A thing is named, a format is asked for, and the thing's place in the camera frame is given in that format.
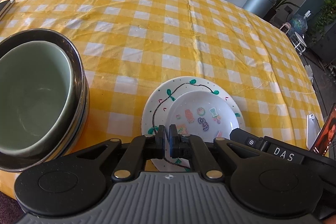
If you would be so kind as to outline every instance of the tablecloth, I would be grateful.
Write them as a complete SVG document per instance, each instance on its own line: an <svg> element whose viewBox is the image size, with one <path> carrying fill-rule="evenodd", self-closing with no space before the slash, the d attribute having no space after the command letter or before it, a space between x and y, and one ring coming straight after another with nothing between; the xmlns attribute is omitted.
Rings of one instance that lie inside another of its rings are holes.
<svg viewBox="0 0 336 224"><path fill-rule="evenodd" d="M87 127L75 150L141 134L142 111L161 83L206 78L242 111L246 130L305 148L306 115L321 110L285 34L224 0L16 0L1 40L30 28L61 32L77 47L90 86ZM0 172L14 197L17 174Z"/></svg>

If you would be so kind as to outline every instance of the white plate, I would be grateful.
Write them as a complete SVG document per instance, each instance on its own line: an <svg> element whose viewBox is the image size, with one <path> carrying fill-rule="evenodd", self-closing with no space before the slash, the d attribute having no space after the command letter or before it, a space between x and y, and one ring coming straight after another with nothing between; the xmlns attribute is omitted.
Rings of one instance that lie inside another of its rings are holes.
<svg viewBox="0 0 336 224"><path fill-rule="evenodd" d="M141 133L155 134L158 126L166 124L168 111L179 96L193 90L209 91L218 95L226 101L235 113L239 128L245 130L243 115L232 97L220 86L203 78L182 76L168 80L161 84L149 97L142 113ZM169 157L169 145L166 141L166 160L152 160L155 167L161 172L178 172L184 171L181 167L180 159Z"/></svg>

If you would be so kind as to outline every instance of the stack of plates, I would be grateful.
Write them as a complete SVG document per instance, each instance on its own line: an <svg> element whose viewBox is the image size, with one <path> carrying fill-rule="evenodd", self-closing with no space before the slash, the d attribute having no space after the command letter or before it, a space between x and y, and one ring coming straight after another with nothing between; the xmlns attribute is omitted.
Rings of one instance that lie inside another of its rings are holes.
<svg viewBox="0 0 336 224"><path fill-rule="evenodd" d="M70 59L75 84L75 110L67 119L66 132L60 132L57 142L38 155L17 157L0 153L0 170L21 172L44 161L55 159L71 151L78 141L89 112L90 94L79 53L64 35L48 29L30 29L18 32L0 43L0 58L11 49L30 41L48 41L59 46Z"/></svg>

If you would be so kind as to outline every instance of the bowl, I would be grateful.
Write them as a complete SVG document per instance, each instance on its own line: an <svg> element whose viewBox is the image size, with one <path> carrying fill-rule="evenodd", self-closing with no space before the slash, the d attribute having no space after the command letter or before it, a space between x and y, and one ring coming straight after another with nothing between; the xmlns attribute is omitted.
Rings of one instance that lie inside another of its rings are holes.
<svg viewBox="0 0 336 224"><path fill-rule="evenodd" d="M239 128L235 113L219 96L206 91L190 91L178 97L170 107L166 128L175 124L179 134L192 134L205 142L216 137L230 139Z"/></svg>
<svg viewBox="0 0 336 224"><path fill-rule="evenodd" d="M31 41L0 58L0 152L37 155L73 113L74 73L57 45Z"/></svg>
<svg viewBox="0 0 336 224"><path fill-rule="evenodd" d="M11 49L30 41L48 41L59 46L70 59L74 75L74 112L65 121L68 129L59 134L55 145L42 153L30 157L14 157L0 152L0 170L21 172L31 166L59 157L76 136L76 128L83 116L86 103L86 79L83 63L73 43L64 35L49 29L30 29L13 34L0 42L0 58Z"/></svg>

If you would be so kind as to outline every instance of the trash can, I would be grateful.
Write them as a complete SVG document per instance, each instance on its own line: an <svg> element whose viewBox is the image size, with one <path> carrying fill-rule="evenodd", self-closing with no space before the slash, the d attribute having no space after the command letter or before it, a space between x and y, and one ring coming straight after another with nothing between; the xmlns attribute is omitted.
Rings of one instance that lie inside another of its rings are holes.
<svg viewBox="0 0 336 224"><path fill-rule="evenodd" d="M277 0L247 0L243 9L263 18Z"/></svg>

